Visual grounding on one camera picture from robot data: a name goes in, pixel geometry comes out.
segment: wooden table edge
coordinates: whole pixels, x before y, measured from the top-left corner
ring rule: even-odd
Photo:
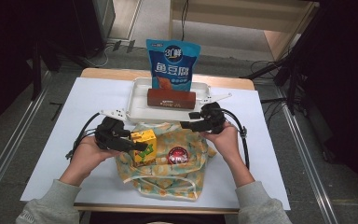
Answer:
[[[135,80],[137,77],[151,77],[150,71],[132,69],[103,69],[86,68],[81,77],[106,78],[117,80]],[[203,82],[211,87],[230,88],[254,91],[255,85],[252,80],[238,77],[214,77],[208,75],[193,75],[193,81]]]
[[[88,204],[75,203],[75,209],[79,211],[98,212],[136,212],[136,213],[165,213],[165,214],[233,214],[237,215],[239,209],[234,208],[197,208],[197,207],[162,207],[162,206],[140,206],[119,204]]]

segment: red food item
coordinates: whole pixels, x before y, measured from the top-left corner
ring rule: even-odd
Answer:
[[[196,93],[193,91],[149,89],[147,91],[147,105],[194,109]]]
[[[170,164],[181,164],[188,162],[188,153],[182,147],[173,147],[168,153],[168,162]]]

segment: round snack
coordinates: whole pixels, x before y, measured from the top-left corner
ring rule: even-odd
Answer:
[[[168,162],[170,164],[181,164],[188,162],[188,153],[182,147],[173,147],[168,153]]]

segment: human hand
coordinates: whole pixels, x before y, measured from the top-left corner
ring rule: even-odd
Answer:
[[[228,122],[223,124],[223,131],[220,134],[202,132],[200,135],[210,140],[217,151],[223,156],[226,162],[241,159],[238,147],[238,130]]]
[[[94,136],[87,136],[82,139],[77,147],[71,163],[62,174],[60,181],[80,186],[83,180],[91,174],[101,162],[108,158],[120,155],[121,152],[115,150],[104,150],[98,148]]]
[[[200,135],[214,143],[216,149],[222,154],[226,161],[237,188],[255,182],[255,179],[249,172],[242,160],[238,146],[237,128],[225,122],[223,131],[220,134],[200,133]]]

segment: metal rail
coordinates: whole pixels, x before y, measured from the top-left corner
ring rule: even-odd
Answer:
[[[39,106],[43,102],[43,99],[46,96],[46,92],[48,90],[48,86],[50,82],[51,82],[51,74],[49,71],[47,71],[42,81],[42,83],[45,84],[45,87],[42,89],[42,91],[36,97],[36,99],[34,99],[34,101],[32,101],[28,105],[27,110],[25,111],[19,124],[16,127],[16,130],[7,141],[7,144],[0,155],[0,181],[4,176],[8,165],[10,164],[14,155],[16,154],[17,148],[19,147],[19,144],[21,143],[23,136],[27,132],[29,125],[33,121]]]
[[[277,92],[279,97],[286,97],[284,92],[278,87]],[[312,161],[307,144],[305,143],[300,128],[298,127],[296,117],[291,114],[287,106],[283,107],[283,112],[289,124],[290,131],[292,132],[292,135],[295,139],[300,158],[304,164],[308,179],[310,180],[310,185],[313,189],[313,192],[315,193],[315,197],[321,209],[322,216],[324,217],[324,222],[328,224],[336,224],[338,223],[337,216],[324,188],[324,184],[322,183],[322,180],[319,177],[316,167]]]

